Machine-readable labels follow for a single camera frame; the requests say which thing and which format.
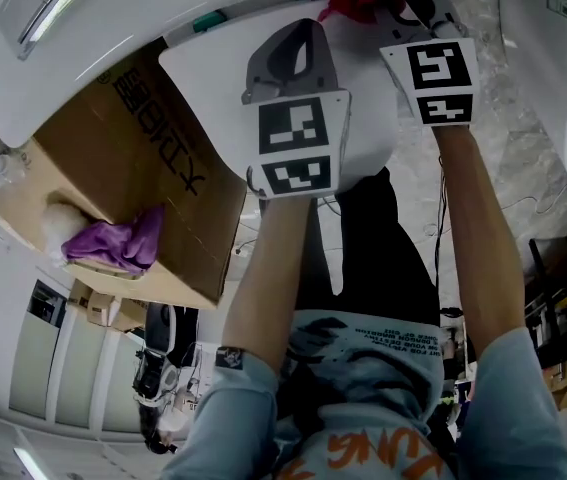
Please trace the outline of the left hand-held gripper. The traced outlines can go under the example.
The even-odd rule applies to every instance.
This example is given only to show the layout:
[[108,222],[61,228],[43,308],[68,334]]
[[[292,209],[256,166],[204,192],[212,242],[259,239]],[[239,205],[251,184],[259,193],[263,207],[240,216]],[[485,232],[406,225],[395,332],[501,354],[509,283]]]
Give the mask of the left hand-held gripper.
[[351,94],[281,96],[278,88],[337,88],[322,25],[304,18],[272,34],[250,57],[242,96],[250,161],[246,181],[261,199],[334,194],[340,185],[349,134]]

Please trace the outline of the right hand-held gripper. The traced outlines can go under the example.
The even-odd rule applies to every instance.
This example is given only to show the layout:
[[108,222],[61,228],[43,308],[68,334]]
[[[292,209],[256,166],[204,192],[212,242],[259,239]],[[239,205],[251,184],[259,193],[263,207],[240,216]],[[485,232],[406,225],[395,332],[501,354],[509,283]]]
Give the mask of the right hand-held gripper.
[[451,0],[403,1],[411,15],[385,13],[380,55],[391,77],[419,125],[470,124],[480,89],[474,40]]

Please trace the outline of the white toilet with tank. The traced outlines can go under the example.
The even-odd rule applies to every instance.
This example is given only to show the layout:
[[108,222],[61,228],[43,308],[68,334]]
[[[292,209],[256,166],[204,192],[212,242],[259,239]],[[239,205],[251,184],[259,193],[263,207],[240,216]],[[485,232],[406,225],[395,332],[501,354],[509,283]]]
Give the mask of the white toilet with tank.
[[0,138],[24,144],[74,95],[161,38],[162,68],[221,158],[249,171],[241,96],[248,61],[324,0],[0,0]]

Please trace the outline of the person's left forearm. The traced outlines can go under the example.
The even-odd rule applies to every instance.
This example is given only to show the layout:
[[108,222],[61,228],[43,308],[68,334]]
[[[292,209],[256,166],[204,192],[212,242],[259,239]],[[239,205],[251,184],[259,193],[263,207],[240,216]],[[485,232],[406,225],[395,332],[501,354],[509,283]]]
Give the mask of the person's left forearm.
[[223,346],[258,357],[274,372],[288,346],[311,203],[302,196],[268,202],[223,328]]

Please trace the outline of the person's right forearm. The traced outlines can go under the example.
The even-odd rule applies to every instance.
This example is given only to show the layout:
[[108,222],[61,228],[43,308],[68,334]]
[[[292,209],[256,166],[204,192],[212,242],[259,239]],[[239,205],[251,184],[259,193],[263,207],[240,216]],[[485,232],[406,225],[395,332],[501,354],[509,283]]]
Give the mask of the person's right forearm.
[[500,336],[525,325],[522,263],[474,136],[465,126],[433,133],[446,179],[460,301],[481,356]]

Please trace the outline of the large cardboard box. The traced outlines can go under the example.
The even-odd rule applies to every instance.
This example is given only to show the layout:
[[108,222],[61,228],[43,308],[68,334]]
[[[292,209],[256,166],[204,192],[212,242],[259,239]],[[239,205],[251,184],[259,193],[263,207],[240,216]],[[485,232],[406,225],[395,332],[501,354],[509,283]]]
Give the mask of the large cardboard box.
[[78,208],[128,224],[164,210],[153,265],[139,275],[80,260],[70,274],[95,291],[214,309],[224,290],[246,194],[159,63],[156,40],[105,71],[26,143],[25,176],[0,189],[0,218],[43,250],[45,209]]

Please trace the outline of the person's black trousers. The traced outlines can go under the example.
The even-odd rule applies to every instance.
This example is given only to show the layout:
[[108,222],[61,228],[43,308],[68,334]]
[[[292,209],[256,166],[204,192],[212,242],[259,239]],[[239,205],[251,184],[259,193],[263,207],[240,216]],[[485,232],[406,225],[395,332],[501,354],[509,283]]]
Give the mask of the person's black trousers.
[[296,309],[334,310],[438,326],[440,304],[422,258],[398,220],[387,168],[336,195],[343,287],[334,294],[318,216],[310,204]]

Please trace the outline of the purple cloth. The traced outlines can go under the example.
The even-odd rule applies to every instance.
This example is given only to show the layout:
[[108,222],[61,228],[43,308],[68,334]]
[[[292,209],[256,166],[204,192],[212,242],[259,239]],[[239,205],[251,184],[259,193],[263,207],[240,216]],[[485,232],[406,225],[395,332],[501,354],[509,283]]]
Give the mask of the purple cloth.
[[68,261],[87,259],[144,274],[158,257],[164,214],[164,206],[158,205],[129,223],[97,221],[64,242],[61,251]]

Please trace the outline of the white fluffy ball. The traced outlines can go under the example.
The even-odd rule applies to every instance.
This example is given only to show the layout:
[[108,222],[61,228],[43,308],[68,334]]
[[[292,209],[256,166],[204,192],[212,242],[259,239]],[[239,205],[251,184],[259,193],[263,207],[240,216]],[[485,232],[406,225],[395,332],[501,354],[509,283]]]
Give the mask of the white fluffy ball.
[[45,253],[55,266],[62,267],[67,263],[63,244],[88,226],[89,220],[73,205],[55,203],[44,210],[41,229],[45,237]]

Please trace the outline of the small cardboard box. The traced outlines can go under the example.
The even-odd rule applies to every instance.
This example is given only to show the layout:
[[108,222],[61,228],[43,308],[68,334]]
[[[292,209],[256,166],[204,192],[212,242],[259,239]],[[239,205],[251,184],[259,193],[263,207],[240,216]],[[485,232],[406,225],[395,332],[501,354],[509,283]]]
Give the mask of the small cardboard box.
[[109,311],[114,297],[94,291],[80,280],[76,280],[70,291],[68,303],[85,314],[90,323],[109,327]]
[[108,310],[108,326],[120,332],[144,328],[149,303],[115,297]]

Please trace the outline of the black metal rack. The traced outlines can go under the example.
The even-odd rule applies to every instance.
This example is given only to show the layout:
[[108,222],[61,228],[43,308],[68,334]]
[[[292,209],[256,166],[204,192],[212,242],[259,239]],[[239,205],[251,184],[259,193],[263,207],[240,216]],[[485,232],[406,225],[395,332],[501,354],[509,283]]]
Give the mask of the black metal rack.
[[525,323],[544,369],[567,362],[567,235],[558,241],[565,255],[554,267],[544,263],[538,241],[529,241],[536,278],[526,288]]

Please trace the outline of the person's light blue shirt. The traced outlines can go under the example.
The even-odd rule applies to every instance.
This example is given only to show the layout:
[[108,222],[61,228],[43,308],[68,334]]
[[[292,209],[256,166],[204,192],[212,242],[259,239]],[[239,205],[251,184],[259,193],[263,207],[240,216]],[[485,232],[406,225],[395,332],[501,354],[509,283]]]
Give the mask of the person's light blue shirt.
[[160,480],[567,480],[567,446],[529,333],[482,354],[452,458],[430,440],[436,326],[295,314],[286,361],[220,348],[186,443]]

